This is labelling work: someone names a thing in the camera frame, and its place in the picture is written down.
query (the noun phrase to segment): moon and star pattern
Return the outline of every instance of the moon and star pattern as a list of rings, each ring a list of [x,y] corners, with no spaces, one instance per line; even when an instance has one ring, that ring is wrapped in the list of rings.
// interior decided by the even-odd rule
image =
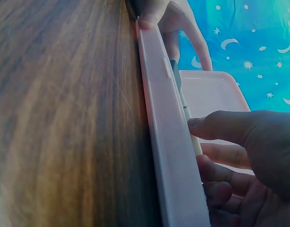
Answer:
[[[189,0],[189,4],[208,43],[213,70],[235,78],[251,110],[290,112],[290,1]],[[179,41],[179,68],[201,70],[183,31]]]

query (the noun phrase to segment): blue bedsheet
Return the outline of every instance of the blue bedsheet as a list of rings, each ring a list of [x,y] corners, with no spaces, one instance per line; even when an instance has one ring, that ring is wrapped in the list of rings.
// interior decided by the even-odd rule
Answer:
[[[290,0],[189,0],[215,71],[231,74],[251,110],[290,112]],[[201,70],[180,31],[181,70]]]

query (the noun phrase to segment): human hand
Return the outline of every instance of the human hand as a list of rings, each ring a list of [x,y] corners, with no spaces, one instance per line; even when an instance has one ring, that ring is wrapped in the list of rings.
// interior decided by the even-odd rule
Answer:
[[[183,30],[193,45],[203,70],[212,70],[205,39],[199,30],[187,0],[135,0],[141,12],[140,25],[152,28],[156,24],[162,33],[169,59],[179,61],[179,30]]]
[[[197,157],[212,226],[290,226],[290,113],[217,111],[188,124],[195,136],[237,144],[202,144]]]

